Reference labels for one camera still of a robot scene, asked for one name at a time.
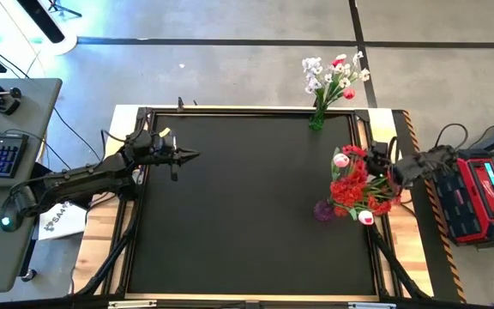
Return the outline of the white curved stand base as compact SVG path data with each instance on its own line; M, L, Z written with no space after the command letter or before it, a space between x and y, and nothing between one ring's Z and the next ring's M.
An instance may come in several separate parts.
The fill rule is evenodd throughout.
M76 47L78 37L48 12L49 4L48 0L0 0L18 37L33 52L63 55Z

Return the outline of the red black power unit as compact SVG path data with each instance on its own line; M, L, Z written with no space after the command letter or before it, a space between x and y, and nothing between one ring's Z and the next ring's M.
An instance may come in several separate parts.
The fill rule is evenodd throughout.
M448 238L455 245L494 246L494 163L483 149L463 149L432 176Z

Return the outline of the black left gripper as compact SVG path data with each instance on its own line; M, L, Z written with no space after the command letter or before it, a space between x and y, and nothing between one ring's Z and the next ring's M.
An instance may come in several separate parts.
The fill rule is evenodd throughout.
M126 136L125 153L136 165L168 165L171 180L178 180L178 168L201 153L189 148L178 148L171 129L159 133L138 130Z

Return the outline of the black computer mouse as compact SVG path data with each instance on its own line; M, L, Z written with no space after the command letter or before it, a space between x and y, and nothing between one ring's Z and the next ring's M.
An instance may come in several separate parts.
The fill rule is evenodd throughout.
M18 210L15 206L5 206L0 212L0 226L4 232L14 232L16 231L22 223L22 218L20 217Z

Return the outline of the white blossom bunch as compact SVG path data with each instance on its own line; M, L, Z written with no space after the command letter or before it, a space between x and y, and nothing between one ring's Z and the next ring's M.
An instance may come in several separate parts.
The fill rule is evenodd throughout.
M305 73L304 91L315 95L314 107L322 109L325 105L325 94L329 86L322 66L321 58L304 58L301 61Z
M338 99L344 98L344 90L353 88L355 82L368 82L371 79L370 71L361 64L363 59L364 53L357 51L351 58L346 56L343 64L338 64L336 67L332 63L329 65L325 74L329 86L325 94L324 109L329 108Z

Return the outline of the black table mat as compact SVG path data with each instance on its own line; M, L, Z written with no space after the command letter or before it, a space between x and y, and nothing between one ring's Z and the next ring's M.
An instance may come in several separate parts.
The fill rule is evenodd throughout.
M160 116L198 156L149 171L130 273L132 294L372 295L364 227L318 221L349 118Z

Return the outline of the green glass vase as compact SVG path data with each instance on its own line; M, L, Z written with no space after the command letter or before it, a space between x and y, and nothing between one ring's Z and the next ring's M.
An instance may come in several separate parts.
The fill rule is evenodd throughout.
M323 128L325 122L325 111L315 110L315 112L310 116L309 128L314 131L319 131Z

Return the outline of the purple glass vase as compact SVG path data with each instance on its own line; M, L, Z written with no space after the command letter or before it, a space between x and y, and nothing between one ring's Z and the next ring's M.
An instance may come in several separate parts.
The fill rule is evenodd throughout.
M328 200L320 200L313 208L313 215L319 221L331 221L335 218L334 206Z

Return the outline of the black tripod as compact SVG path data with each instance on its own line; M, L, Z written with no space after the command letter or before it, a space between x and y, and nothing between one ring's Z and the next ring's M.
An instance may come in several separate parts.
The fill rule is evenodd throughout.
M79 17L81 18L82 17L82 14L73 10L73 9L69 9L69 8L66 8L64 6L62 6L60 3L59 3L59 0L48 0L49 1L49 7L48 7L48 12L49 13L56 13L58 12L60 15L62 15L63 13L69 13L69 14L72 14L73 16L75 17Z

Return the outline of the grey desk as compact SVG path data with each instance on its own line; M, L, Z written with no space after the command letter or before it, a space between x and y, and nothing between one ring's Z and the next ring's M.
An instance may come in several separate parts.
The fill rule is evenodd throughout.
M0 79L0 86L19 88L21 104L11 115L0 113L0 133L6 130L24 130L34 135L27 142L26 150L12 179L0 179L0 209L11 186L27 180L32 174L40 148L40 138L45 134L52 110L62 87L57 78ZM28 218L12 233L0 226L0 293L9 291L20 273L33 232L34 219Z

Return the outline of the silver metal bracket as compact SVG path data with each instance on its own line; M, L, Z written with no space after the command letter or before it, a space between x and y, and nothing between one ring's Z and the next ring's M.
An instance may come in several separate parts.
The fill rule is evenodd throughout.
M347 309L397 309L397 307L392 303L348 302Z
M156 307L157 300L119 300L110 301L107 309L142 309Z

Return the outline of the yellow black hazard tape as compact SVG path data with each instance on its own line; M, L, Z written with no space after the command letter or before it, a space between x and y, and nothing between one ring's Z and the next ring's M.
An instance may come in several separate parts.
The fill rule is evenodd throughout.
M426 180L416 180L410 193L433 295L439 300L465 303L460 274L433 185Z

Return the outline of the red carnation bunch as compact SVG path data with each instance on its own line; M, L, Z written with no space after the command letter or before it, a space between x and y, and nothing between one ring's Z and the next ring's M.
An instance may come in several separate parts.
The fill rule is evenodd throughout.
M332 207L337 216L359 215L362 210L370 211L374 216L382 216L388 213L394 205L399 205L399 197L380 198L373 195L367 196L364 200L354 202L351 205L333 202Z
M350 163L341 168L340 177L332 180L329 189L335 202L351 205L364 199L363 190L368 178L364 161L366 152L358 146L346 145L341 153L349 157Z

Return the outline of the pink tulip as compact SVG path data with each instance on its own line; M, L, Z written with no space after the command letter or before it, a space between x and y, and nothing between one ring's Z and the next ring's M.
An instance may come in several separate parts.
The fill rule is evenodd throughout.
M350 209L349 214L355 221L358 221L365 226L371 226L375 223L374 215L367 209Z
M350 159L346 154L341 153L339 148L336 148L331 160L331 176L332 180L337 180L340 177L341 168L349 165Z

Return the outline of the white printed paper sheet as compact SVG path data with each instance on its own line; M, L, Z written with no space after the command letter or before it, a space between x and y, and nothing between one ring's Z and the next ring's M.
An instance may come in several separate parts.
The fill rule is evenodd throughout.
M59 239L85 229L87 211L72 202L55 204L39 216L38 240Z

